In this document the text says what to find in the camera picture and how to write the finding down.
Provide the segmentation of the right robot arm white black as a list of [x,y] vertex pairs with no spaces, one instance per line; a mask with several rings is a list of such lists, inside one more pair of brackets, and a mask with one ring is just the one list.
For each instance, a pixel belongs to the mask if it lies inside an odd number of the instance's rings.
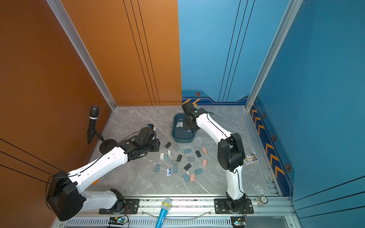
[[243,190],[242,182],[245,151],[241,136],[225,130],[213,120],[210,112],[203,108],[197,109],[192,102],[184,103],[182,109],[186,115],[183,129],[194,133],[202,129],[217,143],[217,159],[227,177],[228,208],[233,213],[242,212],[248,196]]

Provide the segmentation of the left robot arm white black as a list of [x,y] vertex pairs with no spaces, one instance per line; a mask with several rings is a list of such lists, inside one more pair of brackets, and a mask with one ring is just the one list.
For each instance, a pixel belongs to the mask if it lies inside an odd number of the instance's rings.
[[87,188],[113,169],[142,158],[148,152],[158,152],[159,147],[156,128],[149,124],[138,135],[121,141],[108,153],[89,164],[68,173],[56,173],[46,193],[46,202],[60,221],[69,220],[82,211],[124,213],[125,198],[118,190],[88,192]]

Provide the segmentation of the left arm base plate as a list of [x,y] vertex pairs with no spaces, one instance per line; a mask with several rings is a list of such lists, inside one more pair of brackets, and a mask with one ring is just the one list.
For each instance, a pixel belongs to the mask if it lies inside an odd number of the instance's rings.
[[111,209],[100,209],[99,214],[137,214],[139,199],[118,199]]

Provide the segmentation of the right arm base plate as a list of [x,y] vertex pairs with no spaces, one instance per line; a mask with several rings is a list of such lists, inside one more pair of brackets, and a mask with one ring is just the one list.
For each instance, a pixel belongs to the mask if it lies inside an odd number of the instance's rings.
[[250,199],[214,199],[216,214],[253,214],[254,209]]

